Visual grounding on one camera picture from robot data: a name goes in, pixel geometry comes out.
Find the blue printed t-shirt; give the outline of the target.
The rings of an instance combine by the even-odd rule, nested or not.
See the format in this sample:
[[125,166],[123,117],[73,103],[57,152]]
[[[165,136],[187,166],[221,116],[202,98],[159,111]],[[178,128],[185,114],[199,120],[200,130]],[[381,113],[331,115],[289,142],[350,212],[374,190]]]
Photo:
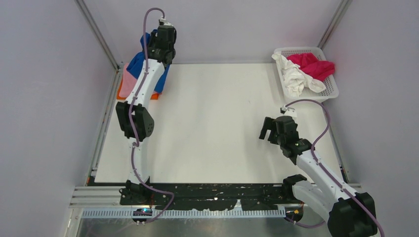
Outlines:
[[[131,76],[133,76],[134,83],[136,83],[136,81],[138,80],[139,75],[142,71],[144,59],[145,59],[145,54],[144,54],[143,51],[141,51],[133,57],[133,59],[130,61],[130,63],[126,67],[126,71]],[[165,83],[166,83],[167,75],[168,75],[168,72],[169,72],[169,68],[170,68],[170,65],[168,65],[166,67],[164,73],[159,78],[159,80],[158,80],[158,82],[155,86],[155,89],[154,89],[155,93],[162,94],[162,92],[164,90]]]

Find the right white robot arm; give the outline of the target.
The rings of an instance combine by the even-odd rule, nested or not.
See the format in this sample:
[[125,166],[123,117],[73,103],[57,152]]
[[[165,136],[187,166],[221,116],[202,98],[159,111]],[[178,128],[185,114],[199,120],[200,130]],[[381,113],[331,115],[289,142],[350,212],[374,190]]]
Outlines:
[[299,200],[310,206],[333,237],[371,237],[378,233],[372,196],[358,192],[333,173],[313,145],[299,137],[292,117],[266,117],[259,138],[280,146],[283,155],[306,173],[283,180],[284,200]]

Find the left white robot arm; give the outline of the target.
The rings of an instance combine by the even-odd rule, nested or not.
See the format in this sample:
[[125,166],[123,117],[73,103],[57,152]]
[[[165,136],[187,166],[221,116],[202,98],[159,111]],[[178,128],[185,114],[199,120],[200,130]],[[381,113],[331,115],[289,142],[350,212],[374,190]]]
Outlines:
[[150,186],[149,174],[140,170],[147,157],[147,139],[152,135],[155,121],[148,111],[153,94],[163,90],[168,69],[175,58],[177,30],[162,24],[141,38],[142,51],[127,64],[128,75],[135,83],[123,102],[116,104],[120,129],[131,145],[130,174],[121,190],[122,199],[135,204],[151,204],[155,193],[168,195]]

